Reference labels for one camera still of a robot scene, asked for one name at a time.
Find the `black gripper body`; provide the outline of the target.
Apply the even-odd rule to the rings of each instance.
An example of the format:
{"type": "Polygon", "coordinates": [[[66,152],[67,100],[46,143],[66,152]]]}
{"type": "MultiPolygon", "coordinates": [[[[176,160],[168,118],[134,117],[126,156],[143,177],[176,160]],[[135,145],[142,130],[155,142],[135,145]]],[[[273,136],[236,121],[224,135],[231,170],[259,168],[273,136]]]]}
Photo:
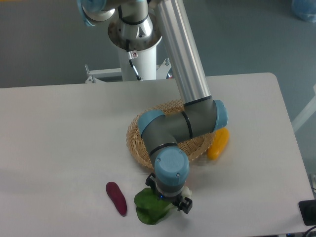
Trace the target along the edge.
{"type": "Polygon", "coordinates": [[[183,202],[183,189],[180,189],[174,193],[163,192],[162,190],[155,189],[155,194],[158,197],[158,200],[163,200],[166,202],[173,203],[174,205],[179,205],[183,202]]]}

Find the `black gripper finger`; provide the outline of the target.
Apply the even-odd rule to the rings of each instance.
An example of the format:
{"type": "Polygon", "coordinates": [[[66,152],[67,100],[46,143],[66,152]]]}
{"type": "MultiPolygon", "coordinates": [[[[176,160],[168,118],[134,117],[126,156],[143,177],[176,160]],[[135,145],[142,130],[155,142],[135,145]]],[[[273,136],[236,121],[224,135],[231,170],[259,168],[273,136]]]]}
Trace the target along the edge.
{"type": "Polygon", "coordinates": [[[177,211],[182,211],[185,214],[188,214],[193,207],[193,201],[185,196],[178,196],[172,204],[177,208],[177,211]]]}
{"type": "Polygon", "coordinates": [[[150,173],[150,175],[146,178],[145,185],[148,186],[153,193],[156,195],[156,175],[154,173],[150,173]]]}

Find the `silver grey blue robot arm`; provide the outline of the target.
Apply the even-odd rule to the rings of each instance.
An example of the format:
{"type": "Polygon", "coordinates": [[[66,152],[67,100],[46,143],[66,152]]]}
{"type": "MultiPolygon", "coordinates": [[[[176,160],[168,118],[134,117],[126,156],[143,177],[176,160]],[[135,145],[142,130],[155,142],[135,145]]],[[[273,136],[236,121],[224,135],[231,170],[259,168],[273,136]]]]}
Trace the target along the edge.
{"type": "Polygon", "coordinates": [[[146,179],[159,199],[188,213],[193,202],[183,195],[189,159],[178,144],[217,131],[228,123],[223,102],[214,100],[181,0],[79,0],[85,25],[110,20],[108,36],[118,50],[122,79],[157,79],[157,45],[165,44],[184,110],[166,115],[145,112],[138,129],[154,167],[146,179]]]}

